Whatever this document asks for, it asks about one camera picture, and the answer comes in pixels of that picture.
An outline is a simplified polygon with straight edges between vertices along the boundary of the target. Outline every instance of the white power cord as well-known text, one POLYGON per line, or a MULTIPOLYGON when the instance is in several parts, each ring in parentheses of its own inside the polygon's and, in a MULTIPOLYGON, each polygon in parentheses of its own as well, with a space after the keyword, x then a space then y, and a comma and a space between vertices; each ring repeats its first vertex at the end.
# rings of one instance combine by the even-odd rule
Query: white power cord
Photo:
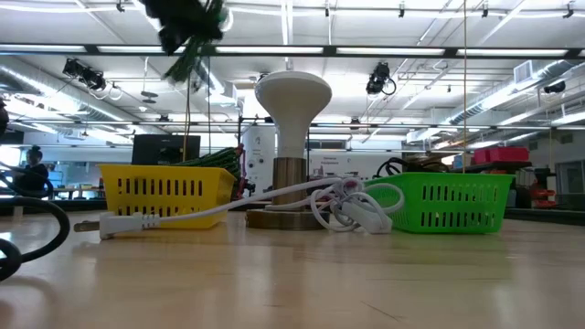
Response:
POLYGON ((305 200, 294 202, 288 205, 266 206, 266 210, 288 210, 309 205, 319 223, 327 229, 335 232, 347 232, 363 227, 370 234, 389 233, 392 228, 392 219, 388 216, 400 210, 404 206, 404 194, 402 190, 392 184, 375 184, 364 187, 363 183, 355 178, 326 178, 313 182, 303 183, 296 186, 288 186, 261 195, 247 197, 238 201, 228 203, 193 214, 171 216, 160 218, 158 214, 143 215, 135 213, 131 216, 116 216, 114 213, 105 213, 100 216, 100 222, 83 222, 76 225, 77 231, 100 230, 102 239, 111 238, 113 234, 129 231, 140 231, 146 228, 157 228, 161 223, 177 220, 196 219, 215 215, 217 213, 241 207, 251 202, 261 201, 275 196, 282 196, 292 192, 303 191, 308 188, 329 186, 325 189, 318 189, 305 200), (372 196, 366 192, 375 188, 390 188, 399 194, 399 201, 391 207, 382 207, 372 196), (317 207, 317 200, 328 197, 329 200, 317 207), (328 224, 320 212, 330 207, 335 219, 342 226, 328 224))

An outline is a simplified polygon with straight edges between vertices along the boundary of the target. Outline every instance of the white lamp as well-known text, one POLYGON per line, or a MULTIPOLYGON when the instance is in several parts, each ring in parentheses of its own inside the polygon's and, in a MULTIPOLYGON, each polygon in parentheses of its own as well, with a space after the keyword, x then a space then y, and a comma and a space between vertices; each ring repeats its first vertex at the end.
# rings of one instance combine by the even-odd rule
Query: white lamp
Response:
POLYGON ((331 87, 313 74, 284 71, 264 77, 255 91, 276 124, 278 157, 303 158, 309 125, 331 100, 331 87))
MULTIPOLYGON (((280 189, 306 181, 306 160, 303 158, 305 136, 314 119, 331 100, 331 88, 321 78, 304 72, 272 73, 256 85, 256 98, 271 115, 278 133, 278 157, 274 159, 272 188, 280 189)), ((277 196, 274 205, 305 199, 305 192, 277 196)), ((248 227, 276 229, 323 228, 310 211, 249 210, 248 227)))

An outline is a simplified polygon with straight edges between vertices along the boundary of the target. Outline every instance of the table surface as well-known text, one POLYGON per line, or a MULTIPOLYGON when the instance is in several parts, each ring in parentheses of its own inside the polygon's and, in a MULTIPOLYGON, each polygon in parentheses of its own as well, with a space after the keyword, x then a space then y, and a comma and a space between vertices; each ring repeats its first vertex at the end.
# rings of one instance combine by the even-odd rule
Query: table surface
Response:
MULTIPOLYGON (((71 216, 73 222, 97 213, 71 216)), ((31 250, 47 217, 0 221, 31 250)), ((585 228, 507 220, 494 235, 71 232, 0 283, 0 328, 582 328, 585 228)))

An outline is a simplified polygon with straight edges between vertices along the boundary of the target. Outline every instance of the lamp base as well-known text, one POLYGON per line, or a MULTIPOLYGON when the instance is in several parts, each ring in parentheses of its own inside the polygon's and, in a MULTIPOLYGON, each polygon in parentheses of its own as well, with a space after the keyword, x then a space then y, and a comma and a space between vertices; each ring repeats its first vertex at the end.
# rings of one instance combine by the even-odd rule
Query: lamp base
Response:
MULTIPOLYGON (((329 222, 329 213, 322 212, 321 217, 329 222)), ((246 211, 248 228, 266 228, 281 230, 315 230, 323 229, 310 211, 270 211, 254 209, 246 211)))

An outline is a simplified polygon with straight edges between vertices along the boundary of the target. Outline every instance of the black cord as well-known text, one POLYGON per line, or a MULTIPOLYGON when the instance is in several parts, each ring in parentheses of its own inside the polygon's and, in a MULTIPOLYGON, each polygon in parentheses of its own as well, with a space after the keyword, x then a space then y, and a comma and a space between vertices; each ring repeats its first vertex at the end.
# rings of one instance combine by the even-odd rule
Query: black cord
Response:
POLYGON ((37 173, 35 173, 33 171, 26 170, 24 168, 19 168, 19 167, 14 167, 14 166, 11 166, 11 165, 7 165, 7 164, 4 164, 2 162, 0 162, 0 165, 7 167, 11 171, 14 171, 14 172, 17 172, 17 173, 20 173, 20 174, 25 174, 25 175, 33 175, 33 176, 36 176, 39 180, 44 180, 45 181, 45 185, 47 185, 47 189, 46 190, 43 190, 42 192, 28 191, 28 190, 25 190, 25 189, 22 189, 22 188, 18 187, 13 182, 8 181, 8 179, 6 179, 6 176, 4 175, 4 172, 0 172, 0 181, 2 181, 4 184, 6 184, 6 187, 8 187, 11 190, 15 191, 20 196, 29 196, 29 197, 43 198, 43 197, 48 197, 48 196, 52 196, 53 195, 53 185, 44 176, 39 175, 39 174, 37 174, 37 173))
POLYGON ((400 158, 397 157, 392 157, 389 158, 387 161, 385 161, 384 163, 382 163, 382 165, 378 168, 378 170, 376 171, 376 174, 372 177, 372 178, 380 178, 381 175, 380 173, 382 172, 382 169, 386 170, 386 174, 388 175, 396 175, 396 174, 400 174, 400 170, 392 165, 392 164, 398 164, 398 165, 402 165, 402 171, 403 172, 410 172, 410 173, 449 173, 449 166, 447 166, 444 163, 441 162, 429 162, 426 164, 414 164, 414 163, 410 163, 408 161, 404 161, 400 158), (442 170, 434 170, 431 169, 431 166, 437 166, 440 167, 440 169, 442 170))
POLYGON ((393 79, 388 79, 388 81, 389 81, 389 82, 392 82, 392 85, 394 85, 394 90, 393 90, 392 92, 388 93, 388 92, 385 92, 385 91, 384 91, 384 89, 382 89, 382 93, 383 93, 384 95, 386 95, 386 96, 392 96, 392 95, 394 95, 394 94, 396 93, 396 89, 397 89, 398 87, 396 86, 396 82, 394 82, 394 80, 393 80, 393 79))
POLYGON ((60 207, 57 207, 55 204, 33 197, 18 196, 0 200, 0 207, 34 207, 46 210, 57 219, 59 224, 57 236, 48 244, 22 255, 14 244, 4 239, 0 239, 0 250, 6 255, 5 258, 0 259, 0 281, 3 281, 14 274, 22 263, 48 255, 63 244, 69 235, 69 218, 65 211, 60 207))
POLYGON ((7 167, 14 172, 25 175, 35 175, 39 179, 44 180, 48 187, 47 190, 42 192, 28 191, 8 181, 4 172, 0 172, 0 181, 4 182, 8 188, 21 195, 13 198, 0 199, 0 207, 34 207, 42 209, 53 215, 59 223, 59 231, 54 239, 52 239, 47 245, 25 254, 21 254, 18 247, 12 242, 0 239, 0 250, 5 254, 5 258, 0 259, 0 281, 3 281, 18 271, 22 263, 41 258, 58 248, 69 234, 70 223, 69 218, 63 209, 50 202, 40 200, 41 197, 51 196, 53 194, 53 185, 48 178, 23 168, 13 167, 4 163, 0 163, 0 165, 7 167))

